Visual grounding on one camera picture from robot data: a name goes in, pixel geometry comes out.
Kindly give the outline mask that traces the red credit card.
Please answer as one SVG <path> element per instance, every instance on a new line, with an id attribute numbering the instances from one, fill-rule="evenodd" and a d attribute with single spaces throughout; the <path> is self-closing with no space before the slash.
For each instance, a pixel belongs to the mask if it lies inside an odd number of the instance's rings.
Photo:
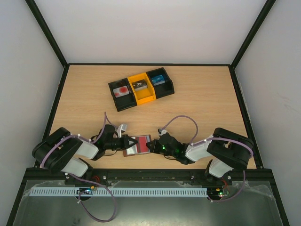
<path id="1" fill-rule="evenodd" d="M 138 143 L 137 143 L 137 153 L 138 154 L 145 154 L 145 153 L 150 152 L 149 148 L 146 145 L 151 140 L 149 135 L 138 136 L 135 139 L 138 141 Z"/>

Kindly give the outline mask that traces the brown leather card holder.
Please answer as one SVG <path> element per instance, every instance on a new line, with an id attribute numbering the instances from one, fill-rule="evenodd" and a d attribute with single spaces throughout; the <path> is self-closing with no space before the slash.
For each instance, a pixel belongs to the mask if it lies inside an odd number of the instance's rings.
<path id="1" fill-rule="evenodd" d="M 128 156 L 132 156 L 132 155 L 142 155 L 142 154 L 137 153 L 137 145 L 134 145 L 131 148 L 125 149 L 123 151 L 123 155 L 124 155 L 124 157 L 128 157 Z"/>

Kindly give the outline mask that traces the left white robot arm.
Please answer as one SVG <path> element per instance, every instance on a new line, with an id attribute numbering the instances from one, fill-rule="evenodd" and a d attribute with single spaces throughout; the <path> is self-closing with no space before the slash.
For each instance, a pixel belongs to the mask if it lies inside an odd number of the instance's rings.
<path id="1" fill-rule="evenodd" d="M 107 150 L 125 150 L 138 144 L 138 140 L 122 134 L 123 131 L 124 125 L 116 129 L 106 124 L 97 136 L 87 140 L 61 127 L 36 145 L 32 156 L 43 169 L 52 174 L 64 172 L 82 177 L 89 166 L 84 160 L 75 158 L 75 155 L 96 161 L 102 158 Z"/>

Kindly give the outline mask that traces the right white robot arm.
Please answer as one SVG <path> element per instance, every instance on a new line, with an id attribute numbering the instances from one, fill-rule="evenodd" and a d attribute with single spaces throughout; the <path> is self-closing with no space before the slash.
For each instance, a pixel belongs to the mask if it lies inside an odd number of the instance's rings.
<path id="1" fill-rule="evenodd" d="M 146 143 L 152 153 L 172 156 L 188 165 L 213 156 L 208 164 L 205 179 L 214 185 L 232 170 L 244 171 L 253 157 L 253 141 L 223 128 L 216 128 L 212 135 L 195 143 L 181 143 L 165 132 L 159 139 Z"/>

